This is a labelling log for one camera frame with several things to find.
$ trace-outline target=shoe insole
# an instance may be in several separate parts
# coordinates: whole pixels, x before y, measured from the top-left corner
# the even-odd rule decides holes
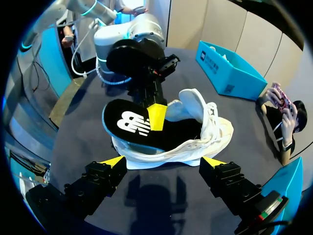
[[[115,99],[104,107],[102,123],[115,138],[162,151],[200,139],[202,127],[195,119],[164,120],[162,131],[151,131],[148,110],[123,99]]]

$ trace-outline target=phone case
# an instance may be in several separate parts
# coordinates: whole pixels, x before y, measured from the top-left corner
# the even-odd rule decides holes
[[[291,108],[291,101],[287,98],[286,94],[282,91],[282,89],[280,89],[279,86],[274,85],[274,88],[276,88],[278,90],[278,92],[281,95],[281,104],[279,104],[277,101],[274,101],[275,105],[278,107],[279,111],[282,113],[283,109],[287,108],[291,111],[291,113],[293,113],[293,110]]]

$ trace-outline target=gray table surface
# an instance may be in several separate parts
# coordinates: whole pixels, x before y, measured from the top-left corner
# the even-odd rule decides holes
[[[206,102],[215,102],[219,116],[234,127],[230,144],[215,159],[234,161],[246,178],[264,184],[281,165],[269,147],[255,103],[218,95],[196,62],[195,51],[166,48],[165,53],[181,59],[162,83],[167,101],[177,99],[183,89],[196,88]],[[60,191],[65,183],[80,178],[85,165],[117,156],[101,122],[103,107],[116,98],[131,99],[118,86],[103,86],[95,74],[75,95],[61,123],[51,162],[51,183]],[[105,198],[85,220],[121,235],[233,234],[240,218],[214,198],[198,171],[199,167],[176,163],[129,170],[113,197]]]

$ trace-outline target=hair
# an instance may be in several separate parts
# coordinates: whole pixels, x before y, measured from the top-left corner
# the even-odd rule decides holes
[[[297,111],[298,111],[297,118],[298,118],[298,123],[299,123],[298,128],[299,128],[299,132],[300,132],[307,125],[308,114],[307,114],[307,110],[304,106],[304,103],[301,100],[295,101],[294,105],[296,106]]]

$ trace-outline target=open box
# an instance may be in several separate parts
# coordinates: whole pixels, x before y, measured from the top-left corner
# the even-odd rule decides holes
[[[196,61],[218,94],[256,100],[268,84],[240,55],[215,44],[200,41]]]

